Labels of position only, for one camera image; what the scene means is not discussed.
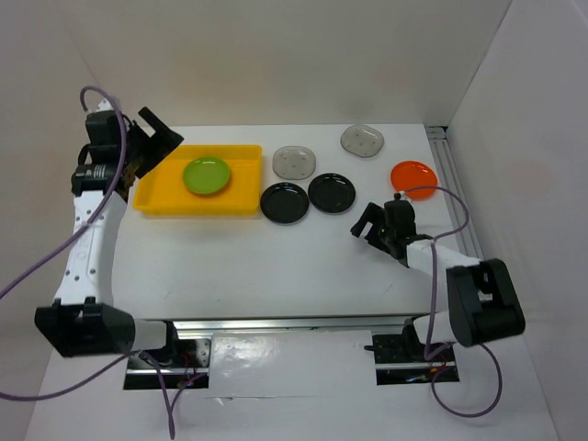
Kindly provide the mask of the black plate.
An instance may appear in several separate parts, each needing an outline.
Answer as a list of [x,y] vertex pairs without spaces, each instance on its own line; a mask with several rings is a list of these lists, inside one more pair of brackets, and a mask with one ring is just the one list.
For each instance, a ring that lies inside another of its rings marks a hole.
[[308,196],[311,204],[327,214],[341,214],[355,203],[356,189],[345,176],[325,173],[316,176],[309,184]]
[[262,213],[274,223],[292,224],[307,213],[310,201],[298,185],[282,182],[269,186],[260,197]]

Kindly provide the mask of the orange plate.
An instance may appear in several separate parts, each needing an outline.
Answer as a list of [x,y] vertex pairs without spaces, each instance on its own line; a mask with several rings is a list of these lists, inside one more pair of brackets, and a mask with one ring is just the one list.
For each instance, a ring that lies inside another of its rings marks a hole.
[[403,161],[390,171],[390,183],[396,192],[413,200],[426,200],[434,195],[437,175],[428,165],[417,161]]

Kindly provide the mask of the green plate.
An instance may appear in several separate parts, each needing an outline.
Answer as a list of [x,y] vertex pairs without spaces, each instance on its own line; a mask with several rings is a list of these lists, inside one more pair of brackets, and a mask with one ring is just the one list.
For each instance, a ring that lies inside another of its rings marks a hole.
[[230,182],[232,171],[218,157],[205,156],[191,161],[182,178],[186,189],[199,196],[209,196],[222,191]]

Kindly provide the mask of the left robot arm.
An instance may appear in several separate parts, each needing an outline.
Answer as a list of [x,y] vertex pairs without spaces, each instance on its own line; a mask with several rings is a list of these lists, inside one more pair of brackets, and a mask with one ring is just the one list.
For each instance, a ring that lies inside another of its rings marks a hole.
[[133,318],[114,306],[112,271],[119,226],[135,180],[148,175],[182,142],[150,109],[136,121],[117,119],[112,110],[86,117],[89,143],[78,155],[72,175],[74,229],[60,286],[50,306],[39,307],[34,323],[63,357],[127,354],[148,350],[162,367],[181,356],[169,321]]

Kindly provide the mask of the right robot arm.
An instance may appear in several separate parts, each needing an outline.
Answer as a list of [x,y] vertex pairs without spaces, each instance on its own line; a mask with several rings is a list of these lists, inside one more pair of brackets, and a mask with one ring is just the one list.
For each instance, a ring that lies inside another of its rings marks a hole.
[[399,194],[382,207],[368,203],[350,232],[432,279],[430,312],[410,320],[411,331],[401,338],[401,350],[411,360],[429,361],[453,344],[472,347],[525,331],[506,263],[470,257],[419,234],[413,205]]

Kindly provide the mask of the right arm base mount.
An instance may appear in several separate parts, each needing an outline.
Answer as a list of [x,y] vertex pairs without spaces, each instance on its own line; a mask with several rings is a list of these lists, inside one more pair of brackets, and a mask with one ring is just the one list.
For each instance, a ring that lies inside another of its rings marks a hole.
[[459,382],[455,354],[448,349],[433,361],[424,360],[424,346],[400,334],[373,334],[364,350],[372,355],[378,386]]

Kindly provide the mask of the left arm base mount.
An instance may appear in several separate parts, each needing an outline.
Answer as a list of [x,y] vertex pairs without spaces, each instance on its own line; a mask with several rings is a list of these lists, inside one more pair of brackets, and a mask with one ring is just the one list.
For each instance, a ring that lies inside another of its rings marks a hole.
[[[181,386],[192,390],[209,387],[209,362],[211,339],[199,336],[196,339],[179,339],[167,353],[150,351],[162,371],[164,384],[169,390]],[[158,390],[160,382],[151,359],[144,353],[131,357],[127,363],[124,390]]]

